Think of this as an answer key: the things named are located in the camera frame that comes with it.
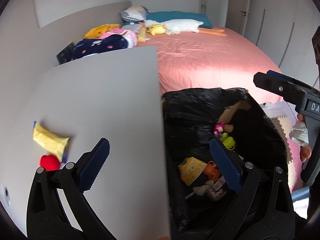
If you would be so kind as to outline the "right hand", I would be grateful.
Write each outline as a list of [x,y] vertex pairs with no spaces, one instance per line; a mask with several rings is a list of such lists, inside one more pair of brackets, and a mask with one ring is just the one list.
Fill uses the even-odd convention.
[[300,160],[305,163],[310,159],[312,149],[309,145],[308,129],[304,122],[304,115],[297,114],[297,121],[291,129],[289,137],[295,144],[300,146]]

